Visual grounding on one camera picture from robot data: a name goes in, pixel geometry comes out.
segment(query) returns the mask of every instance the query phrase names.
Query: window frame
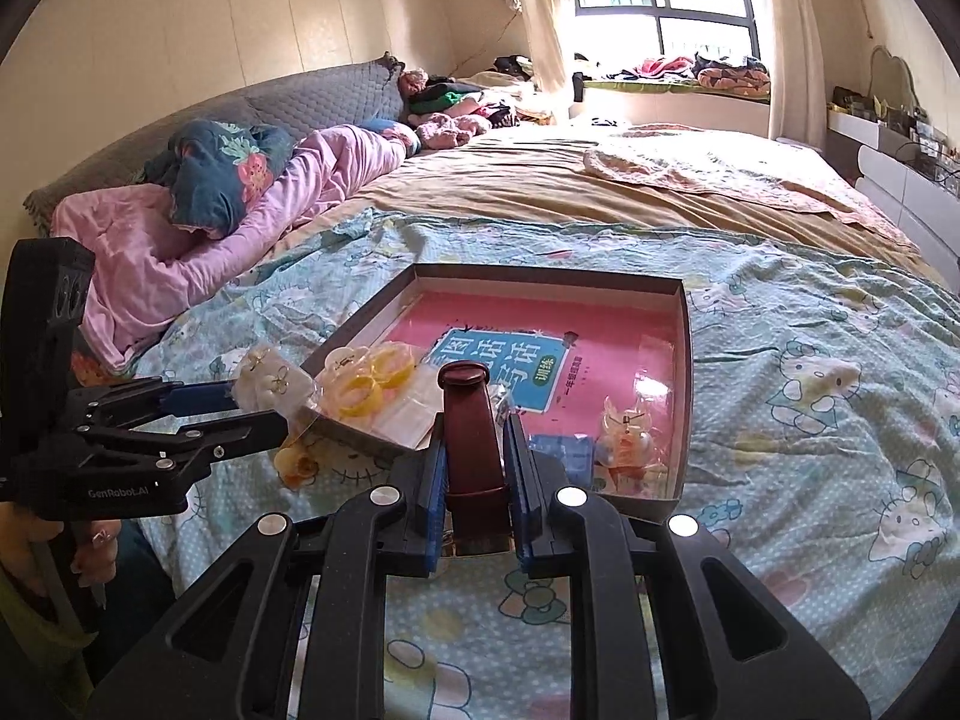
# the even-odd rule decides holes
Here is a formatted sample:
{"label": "window frame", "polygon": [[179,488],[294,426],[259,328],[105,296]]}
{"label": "window frame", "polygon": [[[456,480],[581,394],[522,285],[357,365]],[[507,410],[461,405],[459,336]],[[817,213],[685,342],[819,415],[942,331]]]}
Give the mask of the window frame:
{"label": "window frame", "polygon": [[741,26],[750,33],[750,47],[752,54],[760,59],[760,38],[757,35],[757,14],[751,0],[743,0],[745,16],[731,16],[726,13],[712,13],[706,10],[686,10],[670,5],[670,0],[664,0],[664,6],[659,5],[593,5],[582,6],[580,0],[573,0],[578,16],[606,16],[619,14],[637,14],[653,16],[656,21],[656,40],[659,41],[661,55],[664,53],[664,28],[661,19],[691,20],[692,22],[726,23],[731,26]]}

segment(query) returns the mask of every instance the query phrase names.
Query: light blue blanket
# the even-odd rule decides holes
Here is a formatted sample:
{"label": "light blue blanket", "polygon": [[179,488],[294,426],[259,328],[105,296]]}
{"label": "light blue blanket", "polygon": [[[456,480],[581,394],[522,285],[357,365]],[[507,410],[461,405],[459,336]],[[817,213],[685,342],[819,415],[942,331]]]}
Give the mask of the light blue blanket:
{"label": "light blue blanket", "polygon": [[[694,401],[680,510],[813,632],[875,715],[889,706],[960,601],[955,298],[877,261],[751,236],[365,212],[184,314],[137,373],[226,378],[255,341],[301,361],[413,262],[682,278]],[[384,475],[344,460],[290,493],[266,456],[218,464],[188,512],[142,525],[182,590],[258,514],[326,514]],[[565,581],[528,581],[509,555],[443,569],[390,584],[390,716],[566,717]]]}

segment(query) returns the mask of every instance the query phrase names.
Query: gray headboard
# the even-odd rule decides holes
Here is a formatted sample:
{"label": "gray headboard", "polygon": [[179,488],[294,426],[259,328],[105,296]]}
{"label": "gray headboard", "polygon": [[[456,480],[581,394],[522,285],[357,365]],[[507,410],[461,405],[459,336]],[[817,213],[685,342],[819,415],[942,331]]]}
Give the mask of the gray headboard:
{"label": "gray headboard", "polygon": [[123,186],[143,163],[162,151],[190,119],[234,124],[275,124],[296,138],[334,124],[358,124],[370,117],[400,119],[403,100],[397,78],[403,63],[388,53],[373,62],[299,73],[264,81],[191,105],[138,129],[83,160],[70,172],[27,195],[23,205],[43,236],[50,232],[56,204],[78,191]]}

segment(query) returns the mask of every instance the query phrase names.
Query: red leather strap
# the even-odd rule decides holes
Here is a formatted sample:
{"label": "red leather strap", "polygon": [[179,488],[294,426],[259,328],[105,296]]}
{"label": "red leather strap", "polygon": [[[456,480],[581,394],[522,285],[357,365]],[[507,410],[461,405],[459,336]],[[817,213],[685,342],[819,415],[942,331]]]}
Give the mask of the red leather strap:
{"label": "red leather strap", "polygon": [[490,372],[480,362],[448,362],[437,381],[443,389],[443,442],[454,538],[510,533],[510,500],[496,426],[487,396]]}

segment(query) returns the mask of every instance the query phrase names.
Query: brown bed sheet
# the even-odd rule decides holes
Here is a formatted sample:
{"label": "brown bed sheet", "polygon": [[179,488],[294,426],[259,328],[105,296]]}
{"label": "brown bed sheet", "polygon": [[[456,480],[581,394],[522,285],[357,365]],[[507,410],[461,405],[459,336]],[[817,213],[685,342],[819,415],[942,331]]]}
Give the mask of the brown bed sheet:
{"label": "brown bed sheet", "polygon": [[373,206],[383,211],[443,217],[493,217],[534,223],[630,223],[754,233],[843,254],[874,257],[943,279],[915,247],[898,245],[830,215],[799,214],[721,194],[618,184],[587,175],[583,154],[612,130],[600,127],[498,129],[454,151],[408,160],[354,196],[282,239],[268,257]]}

